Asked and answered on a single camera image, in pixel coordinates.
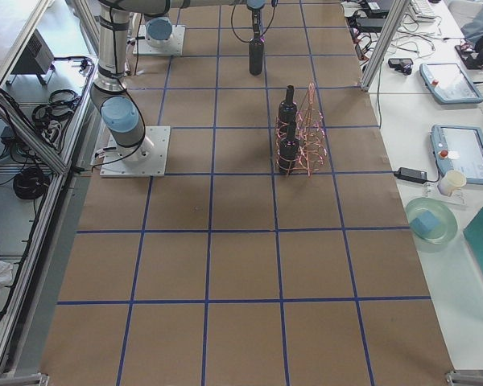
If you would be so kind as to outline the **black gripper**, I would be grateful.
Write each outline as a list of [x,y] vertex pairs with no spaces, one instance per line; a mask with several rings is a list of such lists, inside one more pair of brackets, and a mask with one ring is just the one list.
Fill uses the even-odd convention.
[[250,9],[252,17],[252,28],[262,29],[262,9]]

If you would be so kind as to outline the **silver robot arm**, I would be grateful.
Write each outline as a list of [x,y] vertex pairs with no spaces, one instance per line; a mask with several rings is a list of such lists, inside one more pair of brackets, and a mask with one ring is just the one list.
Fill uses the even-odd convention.
[[[227,5],[232,8],[230,15],[230,27],[238,41],[246,43],[250,49],[263,49],[264,39],[267,30],[270,28],[275,17],[275,10],[279,4],[278,1],[163,1],[165,8],[161,12],[152,12],[144,16],[146,25],[146,36],[148,40],[155,42],[163,42],[169,40],[174,26],[168,16],[168,11],[171,8],[185,9],[189,7],[202,6],[219,6]],[[262,10],[266,4],[270,3],[272,15],[267,26],[263,26]],[[252,29],[251,39],[243,39],[234,28],[234,11],[238,6],[245,6],[250,12],[250,28]]]
[[123,82],[130,15],[142,16],[144,40],[157,47],[170,40],[175,29],[168,11],[189,6],[189,1],[100,2],[98,75],[91,98],[116,142],[119,160],[144,159],[152,148],[142,114]]

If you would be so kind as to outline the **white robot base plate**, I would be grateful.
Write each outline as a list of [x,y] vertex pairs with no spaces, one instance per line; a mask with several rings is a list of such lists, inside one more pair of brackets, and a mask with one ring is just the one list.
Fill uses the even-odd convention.
[[152,39],[147,35],[145,26],[141,25],[133,53],[140,56],[182,56],[184,34],[185,25],[173,25],[169,39]]

